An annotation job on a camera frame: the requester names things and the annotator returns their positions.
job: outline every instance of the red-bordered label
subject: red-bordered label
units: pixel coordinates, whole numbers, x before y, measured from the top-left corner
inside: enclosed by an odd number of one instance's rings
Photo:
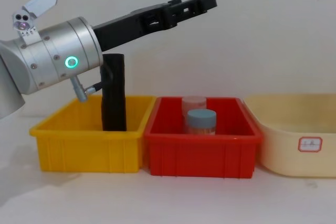
[[[303,136],[299,139],[300,152],[319,152],[322,149],[322,138],[318,136]]]

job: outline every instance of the red plastic bin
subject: red plastic bin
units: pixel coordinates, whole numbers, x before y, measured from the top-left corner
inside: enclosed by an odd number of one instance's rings
[[[251,178],[263,135],[240,99],[207,98],[216,135],[183,132],[182,97],[158,98],[145,129],[152,175]]]

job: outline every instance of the beige plastic bin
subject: beige plastic bin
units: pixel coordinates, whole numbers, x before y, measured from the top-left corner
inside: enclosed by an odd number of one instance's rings
[[[336,177],[336,94],[253,95],[264,132],[260,162],[287,176]]]

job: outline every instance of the green led ring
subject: green led ring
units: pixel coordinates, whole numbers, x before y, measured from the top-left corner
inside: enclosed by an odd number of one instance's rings
[[[74,64],[70,64],[69,61],[74,60],[75,63]],[[75,68],[78,65],[78,59],[75,56],[69,56],[66,60],[65,60],[65,66],[67,68]]]

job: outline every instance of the blue bottle cap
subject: blue bottle cap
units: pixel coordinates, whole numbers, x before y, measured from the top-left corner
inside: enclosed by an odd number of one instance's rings
[[[187,124],[192,128],[208,129],[216,126],[216,112],[213,110],[189,110]]]

